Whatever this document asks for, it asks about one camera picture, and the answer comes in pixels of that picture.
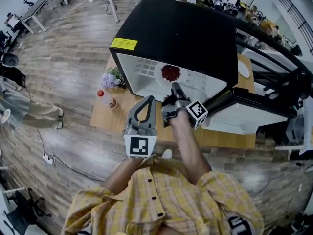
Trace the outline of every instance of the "black metal frame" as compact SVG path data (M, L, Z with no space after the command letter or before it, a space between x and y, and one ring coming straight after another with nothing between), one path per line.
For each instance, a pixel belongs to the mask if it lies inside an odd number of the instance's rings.
M313 56L313 30L309 26L308 22L290 0L278 1L280 1L283 7L287 10L287 13L292 17L298 26L298 30L301 31L305 41L307 42L307 45L309 46L310 53Z
M217 10L214 10L215 13L223 13ZM268 89L273 89L274 91L280 91L282 88L285 87L286 83L290 80L290 78L294 75L298 75L300 73L304 73L310 76L311 81L313 81L313 74L308 70L308 68L297 58L295 57L288 49L283 47L280 43L273 40L273 38L269 35L267 35L265 32L261 31L256 25L252 23L246 23L241 19L235 18L231 15L228 15L224 13L225 17L229 17L234 25L235 29L242 30L249 35L252 35L259 39L260 41L266 43L279 53L281 53L283 56L285 56L287 59L289 59L294 65L297 66L297 69L291 71L289 68L287 68L285 65L281 64L279 61L275 60L274 58L270 57L269 55L263 53L262 51L244 43L241 40L236 40L236 44L248 48L255 53L267 58L271 62L275 63L276 65L280 66L282 68L282 72L276 72L273 69L265 66L264 64L261 64L253 59L251 59L251 62L261 68L264 69L264 72L259 71L253 71L254 74L254 80L262 85L265 86L264 91L267 91ZM206 102L206 105L209 105L212 103L216 98L213 97L209 99Z
M272 99L249 93L247 89L243 88L234 88L231 92L215 100L206 107L208 115L212 115L236 103L249 107L254 106L254 108L266 110L267 112L278 114L286 118L294 118L297 116L297 112L294 108L286 108Z

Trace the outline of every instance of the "bottle cap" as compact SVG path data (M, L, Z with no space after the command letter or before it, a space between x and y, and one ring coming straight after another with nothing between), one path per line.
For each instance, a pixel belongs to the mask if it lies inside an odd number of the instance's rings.
M97 95L98 95L98 96L103 96L103 95L104 95L103 90L98 90L98 91L97 91Z

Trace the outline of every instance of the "pants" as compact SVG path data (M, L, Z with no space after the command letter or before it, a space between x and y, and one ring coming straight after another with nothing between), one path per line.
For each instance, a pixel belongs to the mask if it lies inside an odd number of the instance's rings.
M37 129L41 128L56 129L59 122L58 117L59 114L61 113L60 111L61 109L54 105L40 104L31 100L29 105L29 112L28 114L25 115L22 124ZM54 120L37 119L36 116L51 117L54 118Z
M18 68L0 66L0 76L10 79L18 84L18 86L23 85L22 73Z
M20 31L24 31L26 30L26 27L24 26L24 24L19 21L15 26L14 26L14 30L20 30Z

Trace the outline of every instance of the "power strip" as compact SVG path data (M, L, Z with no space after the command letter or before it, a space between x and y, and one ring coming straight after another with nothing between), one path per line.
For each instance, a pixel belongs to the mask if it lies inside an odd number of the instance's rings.
M43 154L43 159L44 159L49 165L52 165L52 164L53 164L53 159L50 158L47 154Z

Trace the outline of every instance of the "flower bouquet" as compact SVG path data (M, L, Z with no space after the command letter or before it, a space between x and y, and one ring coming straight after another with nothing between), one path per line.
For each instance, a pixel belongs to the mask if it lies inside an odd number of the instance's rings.
M102 76L103 88L127 88L127 84L124 82L124 78L117 67L109 69Z

